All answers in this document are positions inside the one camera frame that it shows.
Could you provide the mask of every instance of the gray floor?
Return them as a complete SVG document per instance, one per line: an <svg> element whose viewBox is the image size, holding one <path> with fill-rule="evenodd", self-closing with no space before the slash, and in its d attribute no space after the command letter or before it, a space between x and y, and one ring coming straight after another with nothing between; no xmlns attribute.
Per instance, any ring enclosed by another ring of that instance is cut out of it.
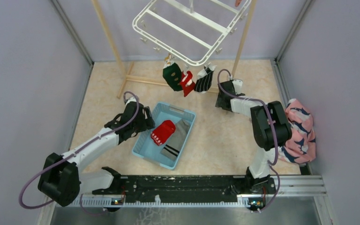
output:
<svg viewBox="0 0 360 225"><path fill-rule="evenodd" d="M89 208L90 212L101 209ZM55 209L52 225L203 225L286 224L318 225L314 199L279 197L262 214L235 208L123 208L93 217L78 207Z"/></svg>

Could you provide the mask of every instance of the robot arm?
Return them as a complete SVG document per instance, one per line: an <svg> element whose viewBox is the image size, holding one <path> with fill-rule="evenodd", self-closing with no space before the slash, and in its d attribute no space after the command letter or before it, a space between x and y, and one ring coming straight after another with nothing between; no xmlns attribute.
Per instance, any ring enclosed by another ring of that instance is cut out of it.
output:
<svg viewBox="0 0 360 225"><path fill-rule="evenodd" d="M245 97L245 94L240 92L242 87L241 80L232 80L230 77L230 80L222 82L221 86L225 91L235 96L243 96L245 98L232 98L220 90L216 101L216 107L234 113L240 113L251 118L258 150L252 164L247 169L247 176L249 177L251 186L259 185L268 180L270 176L268 161L273 162L275 158L273 133L268 122L268 117L261 103L248 100L249 98ZM267 105L274 122L278 146L283 146L292 136L292 131L285 112L281 103L278 101L265 104Z"/></svg>
<svg viewBox="0 0 360 225"><path fill-rule="evenodd" d="M136 109L137 102L132 97L126 102L124 113L118 114L85 143L62 155L53 153L48 156L44 168L74 155L64 163L43 173L38 183L38 189L59 205L67 206L79 194L108 188L113 181L113 175L108 171L81 172L104 152L134 137L134 134L155 127L149 107L144 107L139 103L139 110L137 112ZM113 132L114 129L127 123L135 113L136 117L133 121Z"/></svg>

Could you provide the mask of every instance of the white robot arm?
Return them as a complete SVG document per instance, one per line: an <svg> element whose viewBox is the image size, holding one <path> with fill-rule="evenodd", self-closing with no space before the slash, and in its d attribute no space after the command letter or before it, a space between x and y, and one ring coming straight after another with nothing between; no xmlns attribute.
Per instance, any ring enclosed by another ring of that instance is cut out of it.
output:
<svg viewBox="0 0 360 225"><path fill-rule="evenodd" d="M53 153L48 156L44 169L58 161L68 159L43 173L39 180L38 189L61 206L67 206L79 194L108 188L114 178L110 172L100 170L82 173L82 171L104 152L134 137L134 134L154 127L155 122L152 119L149 107L137 103L134 97L128 99L124 113L118 114L85 143L62 155Z"/></svg>

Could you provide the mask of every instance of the pink cloth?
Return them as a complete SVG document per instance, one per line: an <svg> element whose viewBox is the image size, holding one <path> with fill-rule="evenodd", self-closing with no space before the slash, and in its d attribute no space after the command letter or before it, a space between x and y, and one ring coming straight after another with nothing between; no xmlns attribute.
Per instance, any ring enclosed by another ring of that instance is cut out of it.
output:
<svg viewBox="0 0 360 225"><path fill-rule="evenodd" d="M291 163L306 163L315 159L314 119L297 99L289 100L285 114L291 124L292 138L279 150L279 159Z"/></svg>

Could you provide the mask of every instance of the hanging sock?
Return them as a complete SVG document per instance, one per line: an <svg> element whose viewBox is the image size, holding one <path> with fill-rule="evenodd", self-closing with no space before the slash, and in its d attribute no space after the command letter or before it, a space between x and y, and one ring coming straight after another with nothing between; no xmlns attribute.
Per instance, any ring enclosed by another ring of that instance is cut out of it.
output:
<svg viewBox="0 0 360 225"><path fill-rule="evenodd" d="M181 91L183 88L180 85L181 81L181 69L177 63L172 60L170 54L165 58L164 70L163 70L163 78L173 89L173 91Z"/></svg>
<svg viewBox="0 0 360 225"><path fill-rule="evenodd" d="M184 91L184 97L194 90L195 83L192 80L191 71L187 71L187 75L185 75L184 72L182 73L180 85Z"/></svg>
<svg viewBox="0 0 360 225"><path fill-rule="evenodd" d="M213 80L213 72L215 71L216 66L209 65L204 66L204 69L201 70L196 80L196 84L194 87L194 91L199 93L206 93L210 87L212 86L212 80Z"/></svg>

